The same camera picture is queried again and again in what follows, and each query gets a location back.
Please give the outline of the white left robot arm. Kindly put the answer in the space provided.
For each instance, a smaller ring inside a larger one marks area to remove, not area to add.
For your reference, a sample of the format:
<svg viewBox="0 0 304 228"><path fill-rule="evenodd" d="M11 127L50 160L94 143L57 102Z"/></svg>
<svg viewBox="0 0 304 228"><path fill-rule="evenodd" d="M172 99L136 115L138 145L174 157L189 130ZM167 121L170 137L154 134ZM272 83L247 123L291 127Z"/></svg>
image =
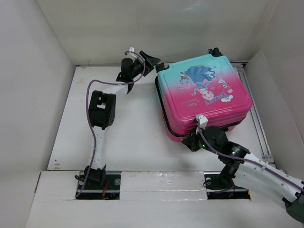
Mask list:
<svg viewBox="0 0 304 228"><path fill-rule="evenodd" d="M83 182L95 188L103 187L106 182L105 141L107 131L114 123L117 97L129 94L134 84L161 61L143 51L137 54L129 49L125 54L133 55L136 59L127 57L121 61L121 70L114 83L94 79L86 90L85 112L93 145Z"/></svg>

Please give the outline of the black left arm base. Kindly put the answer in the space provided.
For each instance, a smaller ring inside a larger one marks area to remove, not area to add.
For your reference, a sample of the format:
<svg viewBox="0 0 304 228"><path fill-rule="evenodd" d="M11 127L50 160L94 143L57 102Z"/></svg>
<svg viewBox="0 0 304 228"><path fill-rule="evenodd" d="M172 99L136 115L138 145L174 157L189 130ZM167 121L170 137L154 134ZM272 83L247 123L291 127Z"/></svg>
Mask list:
<svg viewBox="0 0 304 228"><path fill-rule="evenodd" d="M118 171L86 167L75 179L78 181L77 200L120 199L121 173Z"/></svg>

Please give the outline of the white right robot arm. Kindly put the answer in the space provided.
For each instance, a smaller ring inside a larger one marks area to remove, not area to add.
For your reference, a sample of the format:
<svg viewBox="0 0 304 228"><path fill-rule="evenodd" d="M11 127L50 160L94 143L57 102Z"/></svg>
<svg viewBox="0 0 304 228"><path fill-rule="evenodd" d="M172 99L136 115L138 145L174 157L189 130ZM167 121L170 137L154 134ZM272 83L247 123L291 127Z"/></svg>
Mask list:
<svg viewBox="0 0 304 228"><path fill-rule="evenodd" d="M206 188L221 194L236 187L254 191L284 208L289 216L304 221L304 182L257 158L249 149L228 140L219 127L192 129L182 140L192 152L205 149L225 165L205 181Z"/></svg>

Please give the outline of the pink teal kids suitcase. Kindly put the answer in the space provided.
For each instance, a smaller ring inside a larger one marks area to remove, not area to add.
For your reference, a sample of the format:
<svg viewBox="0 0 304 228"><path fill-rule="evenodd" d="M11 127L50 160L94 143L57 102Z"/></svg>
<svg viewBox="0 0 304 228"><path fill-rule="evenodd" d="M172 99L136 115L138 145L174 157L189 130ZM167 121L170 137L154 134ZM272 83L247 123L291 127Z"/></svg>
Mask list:
<svg viewBox="0 0 304 228"><path fill-rule="evenodd" d="M197 115L225 131L240 124L252 99L229 59L215 47L206 55L156 66L155 85L168 137L176 142L195 128Z"/></svg>

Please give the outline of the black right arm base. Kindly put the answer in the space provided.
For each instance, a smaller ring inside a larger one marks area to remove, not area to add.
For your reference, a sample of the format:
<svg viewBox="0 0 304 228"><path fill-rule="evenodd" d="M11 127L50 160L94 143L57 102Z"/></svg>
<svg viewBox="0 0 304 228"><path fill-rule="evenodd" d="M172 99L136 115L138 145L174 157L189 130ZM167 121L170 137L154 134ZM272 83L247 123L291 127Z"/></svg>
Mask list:
<svg viewBox="0 0 304 228"><path fill-rule="evenodd" d="M250 200L249 190L234 184L236 169L225 165L221 171L204 172L203 186L208 200Z"/></svg>

